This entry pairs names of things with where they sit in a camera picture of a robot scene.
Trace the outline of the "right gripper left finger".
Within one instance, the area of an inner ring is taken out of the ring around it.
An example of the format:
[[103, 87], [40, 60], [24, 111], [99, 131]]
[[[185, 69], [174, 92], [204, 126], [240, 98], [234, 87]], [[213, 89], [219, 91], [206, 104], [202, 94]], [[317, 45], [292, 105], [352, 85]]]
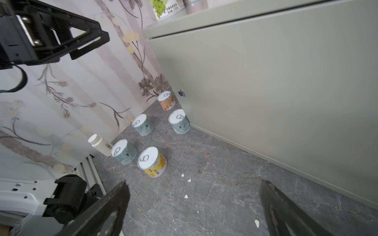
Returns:
[[56, 235], [119, 236], [130, 198], [128, 185], [120, 182]]

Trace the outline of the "yellow label can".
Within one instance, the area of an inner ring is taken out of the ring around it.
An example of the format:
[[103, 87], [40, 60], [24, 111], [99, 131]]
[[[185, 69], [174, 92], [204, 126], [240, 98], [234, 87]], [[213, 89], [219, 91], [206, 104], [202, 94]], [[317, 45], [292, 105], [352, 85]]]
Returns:
[[139, 156], [137, 165], [149, 177], [157, 178], [165, 171], [167, 160], [156, 147], [148, 147]]

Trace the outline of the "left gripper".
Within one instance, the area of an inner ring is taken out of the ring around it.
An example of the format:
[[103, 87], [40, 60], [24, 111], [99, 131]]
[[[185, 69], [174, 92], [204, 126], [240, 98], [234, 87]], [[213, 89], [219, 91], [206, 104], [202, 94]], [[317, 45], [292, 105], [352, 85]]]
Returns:
[[87, 17], [42, 1], [1, 1], [1, 66], [75, 60], [109, 40]]

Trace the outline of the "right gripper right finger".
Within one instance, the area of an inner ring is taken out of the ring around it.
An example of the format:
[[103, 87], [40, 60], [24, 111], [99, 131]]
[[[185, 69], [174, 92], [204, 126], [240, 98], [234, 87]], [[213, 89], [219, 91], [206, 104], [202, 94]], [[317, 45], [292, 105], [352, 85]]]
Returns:
[[330, 236], [272, 182], [262, 180], [259, 196], [267, 229], [271, 236]]

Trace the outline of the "green label can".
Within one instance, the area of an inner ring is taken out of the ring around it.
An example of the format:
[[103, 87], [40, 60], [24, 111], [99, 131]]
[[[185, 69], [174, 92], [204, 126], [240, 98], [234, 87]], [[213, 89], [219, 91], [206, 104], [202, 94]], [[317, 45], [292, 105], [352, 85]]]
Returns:
[[183, 0], [149, 0], [157, 20], [165, 19], [185, 8]]

